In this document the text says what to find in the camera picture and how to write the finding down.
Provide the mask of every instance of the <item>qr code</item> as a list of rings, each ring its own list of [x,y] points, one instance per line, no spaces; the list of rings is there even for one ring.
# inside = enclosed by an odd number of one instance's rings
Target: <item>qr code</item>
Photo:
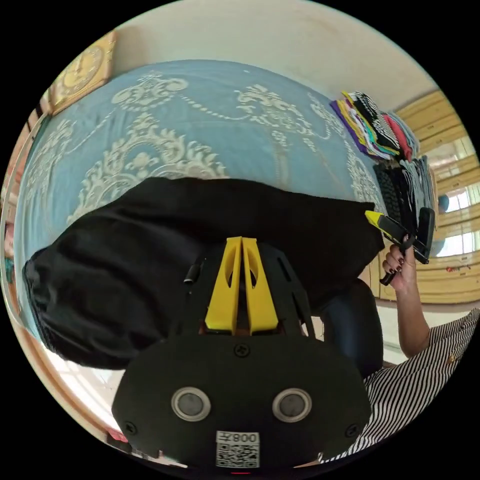
[[[217,443],[216,466],[237,469],[255,469],[260,466],[260,445]]]

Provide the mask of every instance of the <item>black and white striped fabric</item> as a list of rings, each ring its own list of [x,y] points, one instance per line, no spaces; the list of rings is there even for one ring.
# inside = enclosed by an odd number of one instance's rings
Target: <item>black and white striped fabric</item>
[[[377,142],[390,149],[399,150],[400,144],[394,131],[384,119],[382,112],[377,104],[366,94],[361,91],[349,93],[353,100],[355,108],[366,118],[370,125],[375,129],[378,139]]]
[[[372,414],[356,442],[344,453],[320,463],[355,454],[385,440],[416,418],[437,396],[457,368],[480,318],[480,308],[430,329],[429,347],[364,381]]]

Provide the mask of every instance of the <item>yellow bracket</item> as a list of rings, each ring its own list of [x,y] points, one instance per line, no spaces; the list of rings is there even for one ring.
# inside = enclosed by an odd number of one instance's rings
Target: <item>yellow bracket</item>
[[[259,247],[255,238],[243,239],[243,267],[250,335],[255,332],[275,330],[279,324],[274,301],[265,275]]]
[[[383,232],[392,242],[394,242],[392,235],[387,231],[383,230],[380,227],[380,221],[385,216],[383,213],[378,213],[377,211],[373,210],[365,210],[366,219],[371,223],[374,227],[378,228],[381,232]]]
[[[241,253],[242,237],[227,238],[205,317],[206,327],[210,330],[229,331],[233,335],[237,329]]]
[[[250,335],[255,332],[275,330],[279,321],[257,240],[242,237],[228,238],[226,241],[205,318],[206,327],[209,330],[231,332],[232,335],[236,332],[242,250]],[[253,285],[250,272],[255,278],[255,285]]]

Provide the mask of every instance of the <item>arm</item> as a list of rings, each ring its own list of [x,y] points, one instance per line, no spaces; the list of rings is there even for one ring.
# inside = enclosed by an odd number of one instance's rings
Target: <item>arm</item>
[[[416,284],[411,291],[396,292],[396,309],[400,348],[407,358],[411,358],[429,346],[430,334]]]
[[[402,255],[400,249],[392,245],[382,266],[386,272],[398,272],[390,285],[396,293],[400,348],[406,357],[411,358],[429,346],[430,335],[430,327],[422,312],[413,248]]]

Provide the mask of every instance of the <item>black pants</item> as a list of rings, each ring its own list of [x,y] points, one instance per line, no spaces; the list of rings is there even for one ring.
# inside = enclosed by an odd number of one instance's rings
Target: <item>black pants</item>
[[[362,377],[383,366],[382,325],[372,291],[357,278],[319,312],[323,340],[354,361]]]

